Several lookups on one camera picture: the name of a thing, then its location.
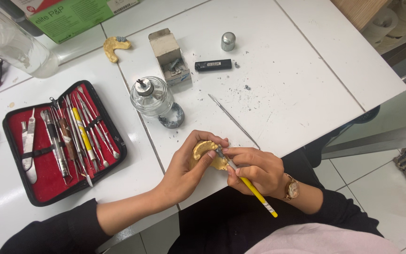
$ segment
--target black pants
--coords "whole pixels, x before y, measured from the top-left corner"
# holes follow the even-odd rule
[[[285,172],[297,181],[324,188],[302,149],[282,158]],[[226,187],[179,212],[180,237],[169,253],[244,253],[257,242],[288,225],[306,223],[305,215],[275,198],[265,197],[280,219],[255,196]]]

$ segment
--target pink cloth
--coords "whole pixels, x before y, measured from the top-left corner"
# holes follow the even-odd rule
[[[245,254],[397,254],[399,249],[378,235],[319,223],[280,228]]]

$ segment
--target red instrument case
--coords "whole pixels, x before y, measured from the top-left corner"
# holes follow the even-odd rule
[[[77,87],[80,86],[83,90],[83,93],[79,92]],[[88,139],[92,139],[96,137],[101,147],[101,153],[96,148],[94,149],[95,157],[97,156],[98,159],[101,161],[101,166],[97,164],[97,170],[93,169],[93,162],[90,161],[89,163],[89,156],[86,152],[86,149],[83,150],[81,153],[83,156],[83,162],[85,164],[85,170],[87,174],[90,176],[92,183],[97,182],[100,180],[104,175],[106,175],[110,170],[115,168],[118,164],[120,164],[123,159],[126,158],[127,149],[126,145],[123,142],[119,132],[117,131],[116,127],[114,126],[112,120],[109,117],[109,114],[106,112],[104,105],[100,101],[98,94],[96,93],[95,89],[93,88],[92,84],[87,80],[82,80],[79,82],[74,83],[69,89],[67,89],[62,95],[57,98],[57,102],[59,104],[60,111],[58,114],[63,116],[67,124],[69,125],[69,129],[71,130],[71,126],[69,122],[69,116],[67,110],[65,110],[66,103],[65,103],[65,96],[68,95],[73,107],[79,108],[81,111],[84,111],[82,108],[82,104],[78,100],[78,96],[83,99],[84,103],[86,104],[87,108],[91,112],[91,116],[94,120],[89,120],[91,123],[89,124],[85,118],[81,119],[82,122],[85,122],[87,126],[86,130],[94,131],[95,136],[92,134],[88,135]],[[87,182],[86,177],[82,176],[84,172],[78,172],[76,176],[75,170],[75,163],[70,160],[70,155],[68,153],[68,149],[65,146],[65,141],[61,136],[60,126],[58,126],[58,137],[60,140],[60,146],[63,147],[64,154],[66,157],[66,161],[68,164],[68,170],[70,174],[66,177],[62,177],[62,173],[59,169],[58,160],[56,159],[53,151],[52,145],[48,136],[47,126],[44,120],[41,117],[41,112],[43,110],[49,110],[51,114],[54,114],[51,106],[54,105],[53,98],[50,98],[50,103],[35,105],[31,107],[20,108],[14,111],[7,113],[3,120],[3,128],[4,132],[7,136],[7,141],[9,143],[10,149],[15,159],[15,163],[18,168],[18,172],[21,177],[21,181],[23,182],[24,188],[26,190],[27,197],[29,198],[30,202],[35,206],[48,206],[51,205],[65,197],[72,195],[80,190],[83,190],[89,187],[89,183]],[[27,177],[27,173],[23,168],[22,159],[23,159],[23,137],[22,137],[22,122],[26,122],[28,124],[29,118],[32,115],[32,109],[35,107],[34,117],[36,120],[35,123],[35,131],[34,131],[34,139],[33,139],[33,162],[35,165],[35,170],[37,174],[37,181],[34,184],[29,182]],[[112,147],[106,145],[107,143],[101,139],[101,136],[97,132],[96,128],[99,128],[101,132],[107,132],[107,137],[112,145]],[[80,141],[76,140],[73,142],[80,146]],[[101,160],[101,154],[109,164],[108,167],[104,167],[103,160]]]

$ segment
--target watch face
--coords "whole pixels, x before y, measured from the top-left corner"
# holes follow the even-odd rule
[[[289,185],[289,197],[296,198],[300,193],[300,186],[298,183],[293,182]]]

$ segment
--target black lighter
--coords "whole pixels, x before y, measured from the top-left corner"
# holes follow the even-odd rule
[[[231,59],[195,62],[196,71],[214,71],[231,69]]]

